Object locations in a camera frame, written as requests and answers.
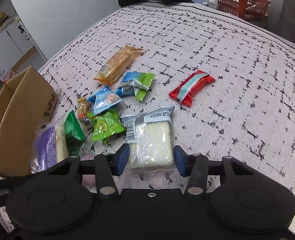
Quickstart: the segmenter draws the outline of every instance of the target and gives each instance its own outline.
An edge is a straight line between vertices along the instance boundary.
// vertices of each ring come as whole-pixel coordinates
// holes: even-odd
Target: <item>red candy wrapper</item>
[[[198,70],[184,80],[181,85],[169,93],[170,98],[179,101],[180,104],[190,107],[192,98],[207,84],[215,81],[209,74]]]

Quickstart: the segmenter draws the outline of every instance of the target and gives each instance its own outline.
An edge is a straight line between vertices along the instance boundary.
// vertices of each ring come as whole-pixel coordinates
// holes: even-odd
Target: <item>orange plastic basket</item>
[[[218,0],[219,9],[247,21],[259,21],[265,15],[268,0]]]

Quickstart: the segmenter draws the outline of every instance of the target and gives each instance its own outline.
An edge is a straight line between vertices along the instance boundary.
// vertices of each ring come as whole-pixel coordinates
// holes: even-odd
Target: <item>cabinet door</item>
[[[0,71],[9,70],[23,56],[6,30],[0,32]]]
[[[10,25],[6,27],[6,30],[15,42],[15,44],[18,46],[20,51],[23,53],[23,55],[25,55],[25,53],[33,47],[31,39],[26,40],[26,38],[22,34],[21,30],[23,30],[23,28],[17,21],[12,21]]]

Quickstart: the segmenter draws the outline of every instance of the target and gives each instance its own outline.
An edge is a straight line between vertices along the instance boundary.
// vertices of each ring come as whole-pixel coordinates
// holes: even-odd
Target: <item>metal screw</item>
[[[188,192],[191,195],[200,195],[203,193],[203,189],[201,189],[200,187],[189,187]]]
[[[111,195],[115,192],[115,188],[113,187],[103,187],[100,189],[100,192],[104,195]]]
[[[154,192],[149,192],[147,194],[148,197],[156,197],[157,195]]]

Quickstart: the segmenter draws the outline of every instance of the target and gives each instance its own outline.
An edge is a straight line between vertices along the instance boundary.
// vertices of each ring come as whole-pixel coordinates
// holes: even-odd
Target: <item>plastic bag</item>
[[[77,155],[85,135],[73,111],[49,123],[33,142],[31,171],[44,171],[70,155]]]
[[[155,74],[143,72],[128,72],[119,85],[116,94],[120,97],[135,96],[143,101],[147,90],[151,87]]]
[[[109,109],[103,114],[93,117],[92,121],[94,122],[93,141],[103,140],[103,143],[106,144],[108,137],[125,131],[115,109]]]
[[[169,97],[179,101],[180,104],[190,107],[192,98],[207,84],[214,82],[215,79],[209,74],[198,70],[190,75],[175,90],[169,93]]]
[[[139,174],[175,169],[172,114],[174,106],[125,117],[126,142],[130,145],[127,168]]]
[[[73,111],[65,119],[64,130],[69,155],[77,155],[84,144],[85,135]]]
[[[89,125],[91,120],[87,117],[87,114],[90,110],[91,103],[86,98],[79,98],[77,102],[79,104],[79,108],[77,109],[78,120],[85,125]]]
[[[69,157],[63,118],[49,124],[37,136],[33,143],[34,159],[31,161],[32,173],[45,171]]]
[[[135,60],[136,57],[143,53],[143,49],[126,45],[115,53],[98,71],[94,80],[112,85],[126,68]]]
[[[88,99],[88,101],[92,103],[92,106],[87,116],[92,119],[93,116],[111,108],[122,100],[123,99],[112,92],[108,86],[105,86]]]
[[[3,84],[9,81],[12,77],[15,76],[15,73],[12,70],[3,70],[0,74],[0,80]]]

